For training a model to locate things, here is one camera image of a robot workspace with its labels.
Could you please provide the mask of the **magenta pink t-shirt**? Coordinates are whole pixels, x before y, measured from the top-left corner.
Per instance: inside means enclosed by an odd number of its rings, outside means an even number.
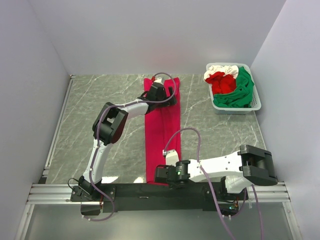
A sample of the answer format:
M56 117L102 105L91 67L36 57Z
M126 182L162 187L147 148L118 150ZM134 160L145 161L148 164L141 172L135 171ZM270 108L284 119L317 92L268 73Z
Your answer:
M179 89L174 96L177 99L175 105L157 108L144 116L146 182L148 184L155 183L156 167L166 163L163 150L172 135L181 129Z

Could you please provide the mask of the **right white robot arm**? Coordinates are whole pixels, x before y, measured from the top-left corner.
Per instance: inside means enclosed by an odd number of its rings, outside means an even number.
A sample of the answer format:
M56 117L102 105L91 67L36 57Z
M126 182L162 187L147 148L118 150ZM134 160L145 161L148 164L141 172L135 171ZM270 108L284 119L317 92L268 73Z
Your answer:
M247 144L231 154L200 160L179 160L177 151L169 150L165 155L165 165L158 165L154 174L155 183L171 187L217 178L221 184L219 193L226 200L251 185L278 184L272 153Z

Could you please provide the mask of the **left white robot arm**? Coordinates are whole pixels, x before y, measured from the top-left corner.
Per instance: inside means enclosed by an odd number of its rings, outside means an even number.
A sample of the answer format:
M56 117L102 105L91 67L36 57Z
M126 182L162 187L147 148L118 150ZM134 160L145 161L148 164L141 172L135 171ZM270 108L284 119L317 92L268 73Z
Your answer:
M93 130L93 150L84 174L78 185L88 201L96 200L111 147L121 137L127 120L144 116L146 181L155 183L158 165L165 163L163 150L176 150L181 154L181 137L170 143L170 137L181 128L180 80L174 78L164 83L146 78L144 93L135 100L124 104L107 102L96 118Z

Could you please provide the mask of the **red t-shirt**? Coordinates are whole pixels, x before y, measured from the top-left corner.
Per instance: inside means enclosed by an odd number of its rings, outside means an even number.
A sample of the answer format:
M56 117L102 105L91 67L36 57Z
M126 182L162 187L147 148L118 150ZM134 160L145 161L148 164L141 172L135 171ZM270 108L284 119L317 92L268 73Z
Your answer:
M236 89L236 79L231 74L225 74L224 72L218 71L209 74L209 77L204 81L211 85L213 95L229 94Z

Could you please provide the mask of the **white t-shirt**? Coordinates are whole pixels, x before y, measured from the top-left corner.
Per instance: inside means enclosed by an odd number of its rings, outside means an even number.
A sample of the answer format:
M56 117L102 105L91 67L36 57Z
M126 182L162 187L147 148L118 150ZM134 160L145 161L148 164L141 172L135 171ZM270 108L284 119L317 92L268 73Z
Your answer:
M237 65L211 65L206 69L203 79L206 80L217 72L224 73L224 75L231 75L236 79L239 74L239 68Z

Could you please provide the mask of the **green t-shirt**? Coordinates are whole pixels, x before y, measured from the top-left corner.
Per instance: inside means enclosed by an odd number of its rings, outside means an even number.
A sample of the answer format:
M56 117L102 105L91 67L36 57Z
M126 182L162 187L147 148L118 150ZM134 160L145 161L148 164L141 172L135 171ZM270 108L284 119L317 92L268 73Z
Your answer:
M213 102L220 108L249 108L253 97L254 82L250 74L244 69L239 68L236 81L236 89L227 94L215 94Z

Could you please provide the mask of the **white plastic laundry basket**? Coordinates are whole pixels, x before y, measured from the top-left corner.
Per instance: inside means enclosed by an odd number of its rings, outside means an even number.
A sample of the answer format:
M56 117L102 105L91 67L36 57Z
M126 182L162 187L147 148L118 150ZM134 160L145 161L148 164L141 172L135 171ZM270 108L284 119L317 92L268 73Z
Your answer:
M253 83L255 82L254 78L252 76L250 67L244 63L211 62L211 63L208 63L205 68L208 71L211 66L233 66L233 65L236 65L239 68L244 67L244 69L250 74L252 82ZM246 115L246 114L249 114L250 112L258 111L261 109L262 105L261 105L259 94L258 94L258 91L257 91L257 88L255 85L253 86L252 101L250 102L249 107L245 107L245 108L243 108L243 107L242 108L231 108L231 107L218 107L218 106L216 106L214 104L214 95L212 93L211 85L209 85L208 88L209 88L209 95L210 95L212 106L213 106L213 111L216 114L219 114L219 115Z

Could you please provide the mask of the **aluminium frame rail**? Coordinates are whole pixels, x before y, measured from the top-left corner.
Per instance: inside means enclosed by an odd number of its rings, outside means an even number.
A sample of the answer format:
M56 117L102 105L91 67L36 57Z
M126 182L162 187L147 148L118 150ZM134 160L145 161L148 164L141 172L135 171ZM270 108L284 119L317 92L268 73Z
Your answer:
M212 197L212 191L209 188L209 184L200 182L193 186L193 189L170 189L164 185L153 185L146 183L110 183L106 185L107 195L112 200L116 200L120 197L129 197L137 199L152 198L183 198L199 197L201 200L205 197ZM234 196L217 196L217 200L222 202L233 201L234 199L243 200L246 199L250 202L255 200L257 196L258 201L261 203L281 203L290 202L291 198L287 191L284 182L280 182L274 186L256 186L255 190L248 187L246 190L246 196L244 193L238 193ZM95 193L93 196L89 196L77 185L67 184L34 184L31 186L26 203L30 205L36 204L98 204L101 200L101 195Z

